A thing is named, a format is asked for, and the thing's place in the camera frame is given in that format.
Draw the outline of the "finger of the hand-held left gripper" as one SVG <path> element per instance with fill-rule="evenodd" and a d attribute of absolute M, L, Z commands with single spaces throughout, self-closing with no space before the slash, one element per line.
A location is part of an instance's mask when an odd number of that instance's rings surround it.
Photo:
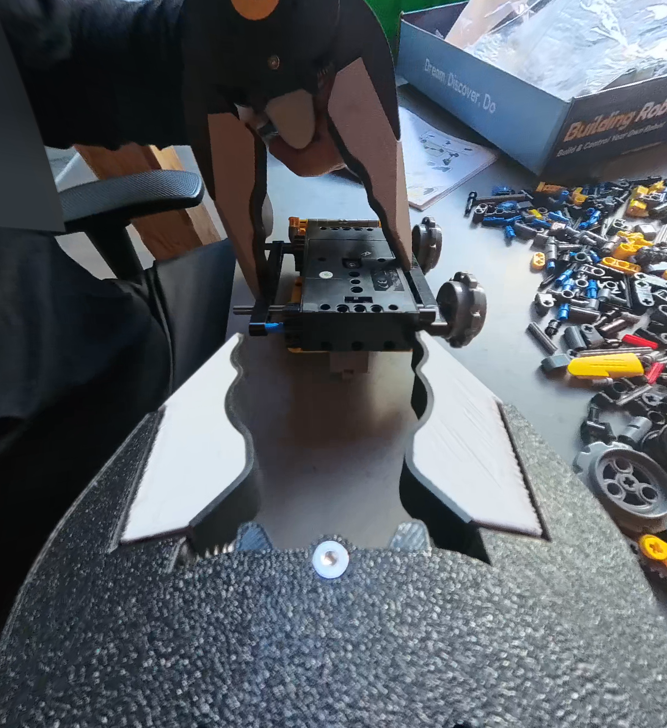
<path fill-rule="evenodd" d="M 234 113 L 209 114 L 207 124 L 215 205 L 247 285 L 257 300 L 269 298 L 272 274 L 265 255 L 265 144 Z"/>
<path fill-rule="evenodd" d="M 378 89 L 389 99 L 391 124 Z M 332 134 L 347 166 L 363 182 L 370 207 L 402 268 L 413 264 L 411 222 L 393 70 L 374 85 L 365 61 L 340 69 L 328 99 Z"/>

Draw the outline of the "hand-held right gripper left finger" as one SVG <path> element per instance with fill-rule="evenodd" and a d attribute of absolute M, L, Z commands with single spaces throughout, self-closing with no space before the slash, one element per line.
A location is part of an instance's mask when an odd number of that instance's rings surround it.
<path fill-rule="evenodd" d="M 255 518 L 257 455 L 234 396 L 243 340 L 233 335 L 159 409 L 122 543 L 181 535 L 204 554 L 230 544 Z"/>

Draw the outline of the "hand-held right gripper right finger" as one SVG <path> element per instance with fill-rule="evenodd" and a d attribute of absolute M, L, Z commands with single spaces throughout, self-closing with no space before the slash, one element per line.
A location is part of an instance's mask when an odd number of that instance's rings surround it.
<path fill-rule="evenodd" d="M 411 408 L 400 501 L 436 548 L 490 562 L 484 532 L 542 539 L 501 400 L 429 333 L 413 344 Z"/>

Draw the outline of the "black yellow toy block vehicle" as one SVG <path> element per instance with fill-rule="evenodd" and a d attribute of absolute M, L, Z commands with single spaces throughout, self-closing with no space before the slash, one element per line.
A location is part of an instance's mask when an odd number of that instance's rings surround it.
<path fill-rule="evenodd" d="M 276 304 L 274 292 L 233 312 L 249 317 L 251 336 L 280 333 L 288 350 L 327 352 L 332 370 L 350 374 L 367 371 L 371 352 L 410 351 L 422 331 L 465 347 L 485 323 L 484 289 L 459 271 L 434 295 L 425 274 L 439 261 L 442 230 L 426 216 L 412 234 L 413 262 L 404 270 L 379 221 L 292 216 L 289 241 L 265 245 L 276 286 L 284 256 L 293 258 L 289 299 Z"/>

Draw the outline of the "grey desk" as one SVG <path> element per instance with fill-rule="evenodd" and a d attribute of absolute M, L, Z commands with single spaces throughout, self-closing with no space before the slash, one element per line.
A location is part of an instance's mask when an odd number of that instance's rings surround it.
<path fill-rule="evenodd" d="M 267 599 L 282 604 L 288 621 L 301 602 L 313 619 L 342 616 L 347 630 L 369 633 L 354 609 L 375 610 L 394 626 L 390 632 L 406 634 L 406 654 L 424 650 L 420 644 L 447 642 L 455 661 L 515 664 L 514 656 L 536 662 L 554 660 L 565 667 L 567 660 L 594 662 L 594 653 L 614 658 L 618 667 L 628 660 L 653 664 L 667 654 L 667 567 L 650 562 L 639 553 L 636 537 L 624 537 L 611 517 L 574 476 L 570 465 L 548 447 L 549 440 L 565 450 L 573 446 L 566 435 L 565 415 L 555 414 L 556 395 L 546 389 L 545 376 L 519 374 L 522 364 L 534 363 L 525 355 L 525 343 L 516 342 L 514 324 L 526 315 L 514 313 L 508 302 L 515 283 L 506 275 L 488 272 L 487 282 L 501 287 L 495 293 L 495 311 L 501 321 L 485 331 L 484 345 L 474 354 L 449 353 L 441 344 L 415 347 L 414 375 L 398 379 L 382 377 L 377 404 L 392 395 L 404 403 L 404 391 L 396 386 L 413 385 L 413 410 L 425 425 L 435 423 L 430 410 L 443 405 L 445 395 L 455 394 L 457 384 L 484 385 L 505 399 L 497 411 L 507 430 L 505 446 L 484 443 L 485 474 L 499 457 L 519 457 L 518 474 L 526 479 L 533 505 L 545 529 L 545 538 L 510 533 L 508 528 L 480 523 L 461 506 L 457 513 L 431 493 L 431 483 L 420 483 L 421 468 L 409 461 L 419 447 L 409 449 L 402 470 L 402 504 L 414 518 L 427 522 L 432 548 L 396 544 L 382 549 L 350 547 L 350 564 L 342 576 L 326 579 L 312 564 L 314 547 L 293 551 L 245 552 L 265 566 Z"/>

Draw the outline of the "person's left hand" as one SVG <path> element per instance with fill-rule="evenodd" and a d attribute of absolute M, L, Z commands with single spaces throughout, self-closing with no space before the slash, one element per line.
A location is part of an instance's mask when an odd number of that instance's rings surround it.
<path fill-rule="evenodd" d="M 346 167 L 329 133 L 326 112 L 331 84 L 322 86 L 316 95 L 296 90 L 268 102 L 256 113 L 238 106 L 239 118 L 260 136 L 267 122 L 273 123 L 275 135 L 266 145 L 271 154 L 300 177 L 318 177 Z"/>

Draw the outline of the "instruction booklet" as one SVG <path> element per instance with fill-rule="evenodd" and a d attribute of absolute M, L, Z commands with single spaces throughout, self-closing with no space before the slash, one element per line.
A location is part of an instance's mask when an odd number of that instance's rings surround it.
<path fill-rule="evenodd" d="M 497 151 L 441 132 L 400 106 L 408 203 L 423 211 L 489 167 Z"/>

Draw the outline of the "blue cardboard kit box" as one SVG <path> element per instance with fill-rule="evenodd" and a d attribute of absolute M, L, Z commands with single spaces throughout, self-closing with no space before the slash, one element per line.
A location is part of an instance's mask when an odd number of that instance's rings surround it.
<path fill-rule="evenodd" d="M 402 13 L 397 72 L 541 179 L 667 144 L 667 76 L 561 100 L 447 43 L 465 5 Z"/>

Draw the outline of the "pile of building block parts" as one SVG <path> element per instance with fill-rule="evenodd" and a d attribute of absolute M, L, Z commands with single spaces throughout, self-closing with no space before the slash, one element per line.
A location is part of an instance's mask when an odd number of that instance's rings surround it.
<path fill-rule="evenodd" d="M 465 216 L 530 243 L 540 368 L 595 389 L 576 473 L 667 585 L 667 177 L 471 191 Z"/>

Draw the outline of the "crumpled clear plastic bags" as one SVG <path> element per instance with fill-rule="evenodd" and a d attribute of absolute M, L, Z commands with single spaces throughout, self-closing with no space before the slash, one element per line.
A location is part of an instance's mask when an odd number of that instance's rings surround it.
<path fill-rule="evenodd" d="M 445 39 L 570 100 L 667 75 L 667 1 L 473 1 Z"/>

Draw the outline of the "wooden post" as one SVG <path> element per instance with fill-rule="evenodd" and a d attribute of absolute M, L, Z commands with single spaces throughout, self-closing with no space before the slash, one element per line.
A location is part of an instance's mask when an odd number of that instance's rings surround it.
<path fill-rule="evenodd" d="M 159 148 L 130 143 L 111 151 L 98 146 L 75 145 L 96 177 L 128 176 L 155 169 L 182 170 L 183 163 L 172 146 Z M 158 260 L 171 259 L 189 250 L 222 239 L 204 204 L 189 210 L 150 215 L 132 225 L 150 254 Z"/>

